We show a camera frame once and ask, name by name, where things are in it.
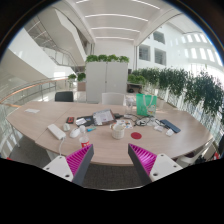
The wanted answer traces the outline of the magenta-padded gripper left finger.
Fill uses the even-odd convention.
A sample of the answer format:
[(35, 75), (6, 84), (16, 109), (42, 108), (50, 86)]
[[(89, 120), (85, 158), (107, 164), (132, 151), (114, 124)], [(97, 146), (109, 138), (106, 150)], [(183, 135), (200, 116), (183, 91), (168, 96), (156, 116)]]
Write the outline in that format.
[(90, 144), (66, 157), (57, 156), (44, 167), (44, 170), (76, 185), (81, 185), (93, 155), (94, 148)]

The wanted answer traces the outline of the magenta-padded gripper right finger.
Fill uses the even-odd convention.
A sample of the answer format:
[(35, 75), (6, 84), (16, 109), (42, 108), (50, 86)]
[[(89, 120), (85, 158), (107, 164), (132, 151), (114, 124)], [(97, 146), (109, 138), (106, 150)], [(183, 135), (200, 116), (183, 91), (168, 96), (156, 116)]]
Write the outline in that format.
[(128, 154), (143, 185), (159, 180), (182, 169), (166, 154), (154, 154), (140, 146), (128, 144)]

